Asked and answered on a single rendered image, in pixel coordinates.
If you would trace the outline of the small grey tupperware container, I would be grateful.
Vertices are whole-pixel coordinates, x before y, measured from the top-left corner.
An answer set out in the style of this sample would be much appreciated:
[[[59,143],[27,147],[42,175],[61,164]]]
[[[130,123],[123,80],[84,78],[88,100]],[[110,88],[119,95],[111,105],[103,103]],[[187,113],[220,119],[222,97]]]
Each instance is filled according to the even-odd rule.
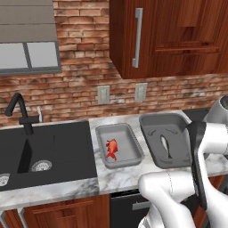
[[[97,141],[102,161],[106,168],[116,169],[139,165],[144,159],[144,153],[138,143],[134,131],[127,123],[98,126],[95,128]],[[117,159],[107,158],[107,141],[115,139],[118,151],[115,153]]]

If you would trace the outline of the red orange fish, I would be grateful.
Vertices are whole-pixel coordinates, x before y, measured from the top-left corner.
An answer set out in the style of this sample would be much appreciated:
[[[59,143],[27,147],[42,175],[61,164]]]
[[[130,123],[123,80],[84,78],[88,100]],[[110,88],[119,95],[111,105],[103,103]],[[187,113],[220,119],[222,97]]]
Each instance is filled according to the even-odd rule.
[[[115,139],[107,141],[106,147],[107,147],[107,152],[108,152],[107,158],[111,157],[113,159],[117,159],[116,155],[115,155],[115,153],[118,151],[117,141]]]

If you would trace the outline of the large grey tupperware container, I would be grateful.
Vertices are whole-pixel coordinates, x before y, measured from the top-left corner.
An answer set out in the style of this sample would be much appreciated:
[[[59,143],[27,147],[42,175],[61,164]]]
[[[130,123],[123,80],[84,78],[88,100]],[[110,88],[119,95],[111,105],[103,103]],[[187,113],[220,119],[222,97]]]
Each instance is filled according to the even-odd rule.
[[[184,129],[188,123],[176,113],[146,114],[140,127],[155,165],[162,169],[190,165]]]

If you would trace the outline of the grey silver fish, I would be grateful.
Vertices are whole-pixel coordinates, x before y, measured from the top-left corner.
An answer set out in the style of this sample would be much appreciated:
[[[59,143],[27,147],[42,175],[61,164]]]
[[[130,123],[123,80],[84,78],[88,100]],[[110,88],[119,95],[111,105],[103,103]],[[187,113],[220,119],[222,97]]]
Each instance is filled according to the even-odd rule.
[[[172,156],[169,151],[169,144],[168,144],[166,137],[163,134],[160,136],[160,140],[161,140],[161,143],[162,143],[165,151],[167,152],[168,158],[171,159]]]

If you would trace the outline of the black kitchen sink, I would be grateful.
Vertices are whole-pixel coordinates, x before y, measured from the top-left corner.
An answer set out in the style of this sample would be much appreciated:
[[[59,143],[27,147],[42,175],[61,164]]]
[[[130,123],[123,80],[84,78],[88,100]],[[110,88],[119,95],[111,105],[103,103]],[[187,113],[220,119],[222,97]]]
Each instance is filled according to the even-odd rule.
[[[88,121],[0,130],[0,191],[97,176]]]

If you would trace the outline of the black hob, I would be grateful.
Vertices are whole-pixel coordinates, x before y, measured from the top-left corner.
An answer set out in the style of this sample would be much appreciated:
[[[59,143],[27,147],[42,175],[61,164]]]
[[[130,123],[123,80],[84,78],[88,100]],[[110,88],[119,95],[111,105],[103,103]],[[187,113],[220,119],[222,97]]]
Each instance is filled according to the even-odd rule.
[[[209,108],[183,110],[184,114],[191,121],[202,121],[204,117],[208,114],[208,111],[209,111]]]

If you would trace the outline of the black sink tap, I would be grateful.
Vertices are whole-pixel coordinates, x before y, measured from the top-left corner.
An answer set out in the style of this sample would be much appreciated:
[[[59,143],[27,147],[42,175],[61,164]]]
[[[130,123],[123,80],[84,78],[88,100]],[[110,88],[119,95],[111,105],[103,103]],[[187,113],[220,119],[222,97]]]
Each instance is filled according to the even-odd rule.
[[[28,115],[24,99],[20,93],[14,94],[4,114],[7,117],[10,117],[13,113],[16,104],[19,104],[20,106],[21,117],[19,118],[19,124],[24,126],[26,135],[34,134],[32,125],[39,122],[39,116]]]

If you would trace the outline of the black dishwasher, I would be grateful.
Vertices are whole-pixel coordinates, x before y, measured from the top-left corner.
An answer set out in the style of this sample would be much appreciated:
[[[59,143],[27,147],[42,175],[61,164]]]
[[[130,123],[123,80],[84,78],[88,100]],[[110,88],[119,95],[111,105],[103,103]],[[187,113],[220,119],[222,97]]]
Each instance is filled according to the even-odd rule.
[[[135,202],[148,201],[137,189],[113,192],[110,195],[110,228],[138,228],[150,207],[132,210]]]

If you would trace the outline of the grey framed window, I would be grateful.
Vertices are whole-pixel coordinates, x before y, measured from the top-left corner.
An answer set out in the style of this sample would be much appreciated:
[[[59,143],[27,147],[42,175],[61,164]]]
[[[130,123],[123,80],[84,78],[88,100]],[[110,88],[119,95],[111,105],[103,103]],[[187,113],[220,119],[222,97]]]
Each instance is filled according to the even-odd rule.
[[[58,43],[0,43],[0,76],[61,72]]]

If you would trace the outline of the grey window blind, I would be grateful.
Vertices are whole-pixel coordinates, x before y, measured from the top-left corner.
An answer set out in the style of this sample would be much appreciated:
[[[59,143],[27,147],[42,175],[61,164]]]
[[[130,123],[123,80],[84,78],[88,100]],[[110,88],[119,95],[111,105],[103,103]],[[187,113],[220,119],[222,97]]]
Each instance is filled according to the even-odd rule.
[[[0,0],[0,43],[56,40],[53,0]]]

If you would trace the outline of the grey wall socket plate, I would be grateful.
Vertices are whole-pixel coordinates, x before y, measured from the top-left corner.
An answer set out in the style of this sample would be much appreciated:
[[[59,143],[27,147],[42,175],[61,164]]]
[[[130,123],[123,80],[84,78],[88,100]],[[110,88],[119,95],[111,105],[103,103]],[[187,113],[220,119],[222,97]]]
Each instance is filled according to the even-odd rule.
[[[135,85],[134,100],[136,102],[143,102],[146,99],[146,83],[138,83]]]
[[[98,103],[108,104],[110,102],[110,87],[108,85],[98,86]]]

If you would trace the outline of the wooden wall cupboard door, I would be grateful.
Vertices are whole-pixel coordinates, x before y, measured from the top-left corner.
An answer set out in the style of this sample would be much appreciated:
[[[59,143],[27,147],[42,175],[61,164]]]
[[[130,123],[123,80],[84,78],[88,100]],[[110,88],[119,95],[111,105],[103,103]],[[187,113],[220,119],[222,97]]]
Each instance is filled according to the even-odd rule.
[[[124,79],[228,73],[228,0],[110,0],[110,59]]]

